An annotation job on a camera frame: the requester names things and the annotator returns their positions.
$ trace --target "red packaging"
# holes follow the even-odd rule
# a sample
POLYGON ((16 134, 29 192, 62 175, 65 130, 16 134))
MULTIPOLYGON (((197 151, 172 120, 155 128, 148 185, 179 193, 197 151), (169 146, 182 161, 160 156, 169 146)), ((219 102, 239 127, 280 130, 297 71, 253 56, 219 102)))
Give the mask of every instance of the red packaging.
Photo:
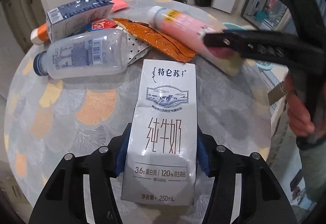
POLYGON ((117 27, 117 24, 114 21, 107 20, 107 19, 99 19, 99 20, 95 20, 92 23, 88 24, 87 26, 83 27, 81 30, 79 30, 74 35, 79 35, 79 34, 91 32, 94 30, 101 30, 101 29, 115 28, 115 27, 117 27))
POLYGON ((123 0, 112 0, 112 2, 114 3, 112 9, 111 9, 111 13, 115 12, 115 11, 118 11, 118 10, 121 10, 123 8, 126 8, 129 6, 128 3, 126 3, 125 1, 123 0))

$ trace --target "blue bottle cap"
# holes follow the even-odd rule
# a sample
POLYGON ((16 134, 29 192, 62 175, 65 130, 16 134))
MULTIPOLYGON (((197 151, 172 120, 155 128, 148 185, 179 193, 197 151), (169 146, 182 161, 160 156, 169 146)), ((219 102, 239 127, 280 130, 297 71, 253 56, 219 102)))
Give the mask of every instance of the blue bottle cap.
POLYGON ((48 75, 48 73, 45 70, 43 70, 41 67, 41 59, 45 53, 46 53, 46 51, 43 51, 40 54, 37 54, 34 59, 34 62, 33 62, 34 71, 38 76, 47 76, 48 75))

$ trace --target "chinese characters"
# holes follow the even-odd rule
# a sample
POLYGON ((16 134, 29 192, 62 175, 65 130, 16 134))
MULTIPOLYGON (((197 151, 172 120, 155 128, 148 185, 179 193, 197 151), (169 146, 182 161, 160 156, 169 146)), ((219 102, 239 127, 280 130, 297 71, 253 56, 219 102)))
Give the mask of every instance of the chinese characters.
POLYGON ((156 152, 155 143, 157 143, 158 138, 163 140, 162 153, 177 154, 180 153, 181 148, 181 119, 164 119, 162 122, 158 122, 157 118, 153 121, 153 117, 148 125, 149 132, 147 134, 147 144, 145 149, 147 149, 149 142, 152 143, 152 152, 156 152), (162 137, 159 137, 159 129, 162 131, 162 137))
MULTIPOLYGON (((156 82, 155 79, 154 79, 155 78, 155 70, 156 70, 156 67, 154 67, 154 69, 152 71, 152 78, 153 78, 154 82, 156 82)), ((187 70, 183 70, 181 72, 181 77, 183 77, 185 72, 187 72, 187 70)), ((180 76, 180 71, 178 69, 175 69, 175 70, 172 71, 170 69, 159 68, 157 70, 157 74, 159 76, 164 76, 165 75, 167 77, 177 77, 178 78, 180 76)))
POLYGON ((157 174, 157 170, 146 169, 146 174, 147 175, 156 175, 157 174))
POLYGON ((171 112, 177 112, 177 111, 180 111, 182 110, 182 107, 179 107, 179 108, 176 108, 176 109, 162 109, 162 108, 158 108, 154 105, 152 105, 152 108, 154 108, 155 110, 157 111, 160 111, 160 112, 167 112, 167 113, 171 113, 171 112))
POLYGON ((154 200, 154 195, 141 194, 141 199, 154 200))
POLYGON ((175 177, 185 177, 185 171, 175 171, 174 176, 175 177))

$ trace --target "empty plastic bottle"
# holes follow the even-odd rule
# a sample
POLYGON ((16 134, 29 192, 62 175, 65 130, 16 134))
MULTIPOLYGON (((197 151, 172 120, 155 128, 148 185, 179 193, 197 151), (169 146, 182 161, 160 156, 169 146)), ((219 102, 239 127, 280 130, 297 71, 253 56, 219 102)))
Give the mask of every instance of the empty plastic bottle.
POLYGON ((34 59, 34 71, 53 79, 111 75, 127 68, 127 37, 119 29, 92 31, 56 41, 34 59))

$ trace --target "washing machine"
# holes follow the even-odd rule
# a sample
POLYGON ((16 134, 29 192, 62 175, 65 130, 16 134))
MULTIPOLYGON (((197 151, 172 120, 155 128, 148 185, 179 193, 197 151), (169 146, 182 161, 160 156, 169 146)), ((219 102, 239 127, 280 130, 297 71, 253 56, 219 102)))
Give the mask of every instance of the washing machine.
POLYGON ((247 7, 247 15, 253 16, 259 11, 261 0, 249 0, 247 7))

